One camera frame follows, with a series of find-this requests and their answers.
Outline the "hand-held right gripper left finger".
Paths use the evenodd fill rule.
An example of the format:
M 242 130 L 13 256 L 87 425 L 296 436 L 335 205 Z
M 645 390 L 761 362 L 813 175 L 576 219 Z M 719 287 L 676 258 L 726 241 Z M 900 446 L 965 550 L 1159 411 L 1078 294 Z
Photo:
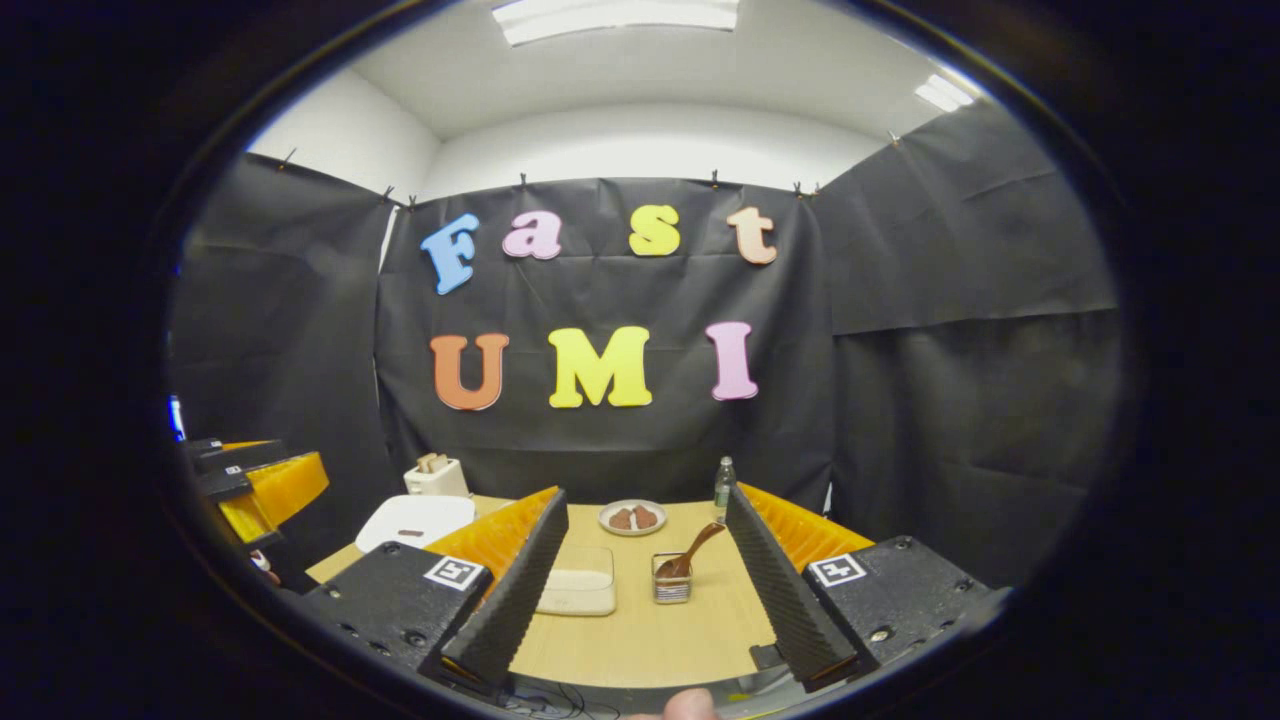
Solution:
M 306 593 L 347 644 L 475 696 L 506 687 L 568 530 L 557 487 L 420 550 L 387 541 Z

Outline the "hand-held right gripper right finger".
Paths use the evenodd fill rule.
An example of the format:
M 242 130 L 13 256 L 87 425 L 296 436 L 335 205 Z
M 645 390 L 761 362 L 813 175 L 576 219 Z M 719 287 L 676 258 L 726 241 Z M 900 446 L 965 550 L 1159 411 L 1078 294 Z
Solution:
M 913 536 L 873 542 L 744 483 L 727 528 L 776 652 L 806 691 L 913 659 L 1005 597 Z

